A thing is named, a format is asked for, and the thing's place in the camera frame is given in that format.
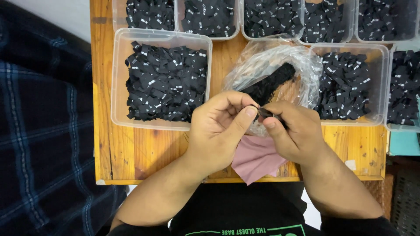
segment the pink cloth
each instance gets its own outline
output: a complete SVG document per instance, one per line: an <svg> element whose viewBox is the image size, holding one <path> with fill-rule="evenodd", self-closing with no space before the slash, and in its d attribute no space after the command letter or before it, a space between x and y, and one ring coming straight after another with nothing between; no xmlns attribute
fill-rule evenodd
<svg viewBox="0 0 420 236"><path fill-rule="evenodd" d="M236 148L232 168L250 185L264 175L277 176L279 166L286 162L277 154L271 137L244 135Z"/></svg>

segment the black t-shirt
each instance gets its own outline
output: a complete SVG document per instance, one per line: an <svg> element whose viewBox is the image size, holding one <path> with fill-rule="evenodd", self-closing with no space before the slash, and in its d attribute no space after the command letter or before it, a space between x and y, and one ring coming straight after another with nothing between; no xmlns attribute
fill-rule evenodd
<svg viewBox="0 0 420 236"><path fill-rule="evenodd" d="M109 236L268 235L397 236L383 217L349 220L328 218L321 230L305 224L296 203L270 184L202 184L167 226L120 225Z"/></svg>

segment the dark blue checkered cloth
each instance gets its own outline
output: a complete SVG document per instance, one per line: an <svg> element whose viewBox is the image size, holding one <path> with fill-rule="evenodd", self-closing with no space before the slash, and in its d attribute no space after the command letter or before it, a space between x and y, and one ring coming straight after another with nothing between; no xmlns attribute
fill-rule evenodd
<svg viewBox="0 0 420 236"><path fill-rule="evenodd" d="M97 186L92 62L0 10L0 235L94 236L125 199Z"/></svg>

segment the clear plastic bag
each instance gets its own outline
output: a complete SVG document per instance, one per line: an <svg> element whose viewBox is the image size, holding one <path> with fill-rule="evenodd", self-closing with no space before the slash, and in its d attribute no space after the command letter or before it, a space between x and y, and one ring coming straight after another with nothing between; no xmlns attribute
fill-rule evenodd
<svg viewBox="0 0 420 236"><path fill-rule="evenodd" d="M241 91L271 75L284 63L294 66L294 78L275 91L271 102L288 100L313 109L319 98L322 62L309 48L280 34L252 40L244 48L233 70L225 77L222 90ZM265 127L255 121L247 134L267 136Z"/></svg>

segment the wooden table top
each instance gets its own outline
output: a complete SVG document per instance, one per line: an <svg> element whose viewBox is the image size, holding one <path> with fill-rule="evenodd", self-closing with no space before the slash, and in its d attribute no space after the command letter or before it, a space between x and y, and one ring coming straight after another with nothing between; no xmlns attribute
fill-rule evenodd
<svg viewBox="0 0 420 236"><path fill-rule="evenodd" d="M110 90L114 30L112 1L90 0L94 103L96 183L138 184L187 149L189 133L130 128L115 125L110 118ZM225 75L233 68L247 41L239 33L234 39L213 43L210 97L220 91ZM343 160L355 160L354 173L361 180L383 180L387 132L383 126L323 126L323 136ZM259 181L299 181L292 162L281 166L277 177ZM229 166L208 176L207 183L242 182Z"/></svg>

